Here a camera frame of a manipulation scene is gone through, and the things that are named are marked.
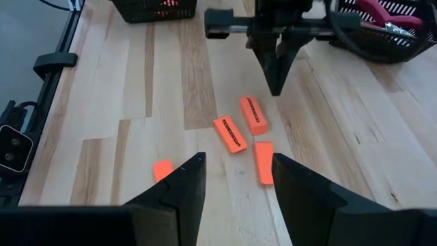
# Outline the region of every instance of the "black wire basket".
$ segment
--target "black wire basket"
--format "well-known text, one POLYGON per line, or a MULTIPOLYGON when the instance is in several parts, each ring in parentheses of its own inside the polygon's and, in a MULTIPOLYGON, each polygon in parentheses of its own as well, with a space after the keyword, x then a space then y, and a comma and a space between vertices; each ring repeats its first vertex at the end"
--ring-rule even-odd
POLYGON ((111 0, 127 23, 192 18, 197 0, 111 0))
MULTIPOLYGON (((404 62, 407 62, 437 43, 436 19, 431 6, 426 10, 425 16, 419 16, 420 13, 417 11, 420 4, 419 2, 411 0, 378 0, 378 2, 391 16, 415 16, 430 22, 431 25, 430 31, 427 34, 427 44, 419 52, 412 55, 410 48, 414 47, 414 43, 419 41, 415 36, 416 30, 406 29, 408 33, 412 34, 412 36, 407 36, 400 33, 389 32, 382 28, 361 25, 360 29, 348 32, 348 36, 364 51, 386 57, 399 57, 404 62)), ((363 22, 373 22, 373 18, 370 17, 370 15, 361 11, 361 9, 355 5, 355 0, 338 0, 337 11, 343 13, 357 13, 361 16, 363 22)), ((331 41, 330 43, 333 46, 344 48, 343 44, 338 40, 331 41)))

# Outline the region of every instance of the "wood grain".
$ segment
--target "wood grain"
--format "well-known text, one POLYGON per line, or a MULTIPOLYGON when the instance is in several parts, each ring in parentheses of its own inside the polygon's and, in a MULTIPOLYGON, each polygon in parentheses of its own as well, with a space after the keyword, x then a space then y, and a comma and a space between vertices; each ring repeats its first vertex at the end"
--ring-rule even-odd
MULTIPOLYGON (((87 1, 20 204, 123 204, 207 153, 198 245, 292 244, 273 187, 257 179, 254 141, 271 141, 321 175, 390 208, 437 206, 437 49, 395 66, 312 41, 279 97, 245 35, 204 38, 207 8, 251 15, 253 1, 199 0, 194 19, 123 21, 87 1), (239 106, 254 95, 269 131, 252 136, 239 106), (211 121, 230 115, 248 148, 230 154, 211 121)), ((308 17, 323 14, 315 3, 308 17)))

